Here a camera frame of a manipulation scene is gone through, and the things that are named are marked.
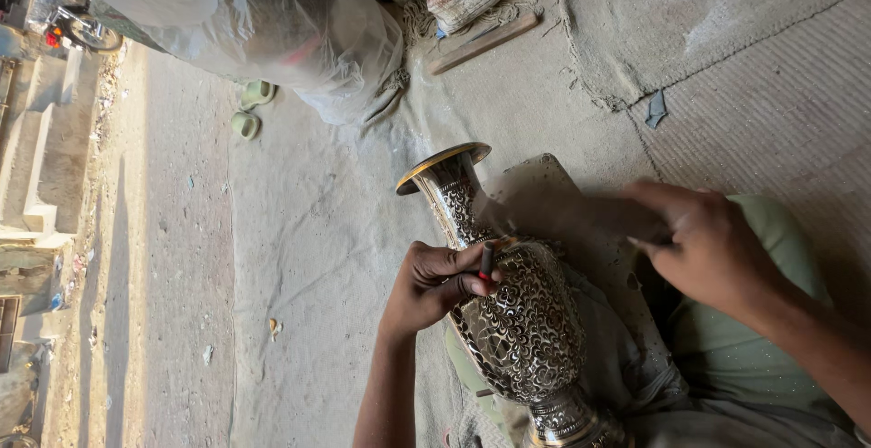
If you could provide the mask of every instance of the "wooden stick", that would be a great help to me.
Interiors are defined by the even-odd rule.
[[[469,41],[469,43],[445,54],[443,57],[433,60],[427,69],[430,71],[430,75],[439,75],[441,72],[450,70],[489,49],[493,49],[535,28],[537,24],[538,16],[535,13],[524,14],[508,24],[482,35],[480,38]]]

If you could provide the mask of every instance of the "floor mat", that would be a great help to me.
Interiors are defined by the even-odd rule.
[[[561,0],[575,75],[622,109],[839,0]]]
[[[849,318],[871,309],[871,0],[844,0],[665,89],[644,125],[662,179],[786,203],[817,247]]]

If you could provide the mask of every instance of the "motorcycle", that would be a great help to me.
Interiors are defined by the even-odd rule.
[[[108,54],[121,48],[124,37],[88,14],[91,0],[33,0],[24,19],[28,30],[45,35],[52,48],[76,48]]]

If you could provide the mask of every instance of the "fabric scrap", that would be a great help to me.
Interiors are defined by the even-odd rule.
[[[651,98],[650,104],[647,105],[647,119],[645,119],[645,123],[650,128],[655,129],[656,125],[659,124],[659,120],[667,114],[668,111],[665,110],[665,97],[662,89],[657,90],[656,94]]]

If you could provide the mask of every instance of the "vase neck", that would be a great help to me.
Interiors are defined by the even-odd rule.
[[[495,232],[475,219],[472,199],[481,191],[468,152],[458,153],[428,167],[414,177],[438,219],[448,247],[462,250],[495,239]]]

